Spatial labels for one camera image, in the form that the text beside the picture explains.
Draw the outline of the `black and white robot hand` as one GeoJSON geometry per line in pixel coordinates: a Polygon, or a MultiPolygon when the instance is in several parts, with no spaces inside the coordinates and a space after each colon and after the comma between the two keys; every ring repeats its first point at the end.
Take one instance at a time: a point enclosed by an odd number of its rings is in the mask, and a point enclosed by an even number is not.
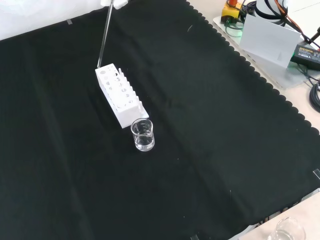
{"type": "Polygon", "coordinates": [[[100,0],[100,5],[103,7],[109,7],[112,5],[116,10],[119,10],[127,5],[128,2],[128,0],[100,0]]]}

